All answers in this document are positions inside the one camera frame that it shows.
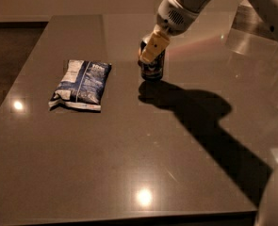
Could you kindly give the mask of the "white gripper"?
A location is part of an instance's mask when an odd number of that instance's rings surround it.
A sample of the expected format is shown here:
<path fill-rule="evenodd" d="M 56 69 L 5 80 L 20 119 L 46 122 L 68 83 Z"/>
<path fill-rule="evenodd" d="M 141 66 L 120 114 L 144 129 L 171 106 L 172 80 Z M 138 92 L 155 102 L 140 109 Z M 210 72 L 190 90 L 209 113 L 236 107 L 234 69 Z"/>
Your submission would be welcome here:
<path fill-rule="evenodd" d="M 147 43 L 139 50 L 139 60 L 151 64 L 170 44 L 169 36 L 188 30 L 198 14 L 186 9 L 177 0 L 162 0 L 156 14 L 154 31 L 147 36 Z"/>

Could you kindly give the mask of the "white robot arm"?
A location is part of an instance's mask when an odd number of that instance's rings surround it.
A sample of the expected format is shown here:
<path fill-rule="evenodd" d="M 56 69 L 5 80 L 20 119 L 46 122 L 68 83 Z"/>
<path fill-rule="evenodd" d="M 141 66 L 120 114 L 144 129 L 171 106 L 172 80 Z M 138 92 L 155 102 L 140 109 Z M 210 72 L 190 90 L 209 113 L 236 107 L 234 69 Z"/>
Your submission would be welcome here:
<path fill-rule="evenodd" d="M 139 65 L 146 80 L 163 76 L 164 55 L 171 37 L 185 33 L 211 0 L 162 0 L 151 34 L 142 40 Z M 278 42 L 278 0 L 243 0 L 232 28 Z"/>

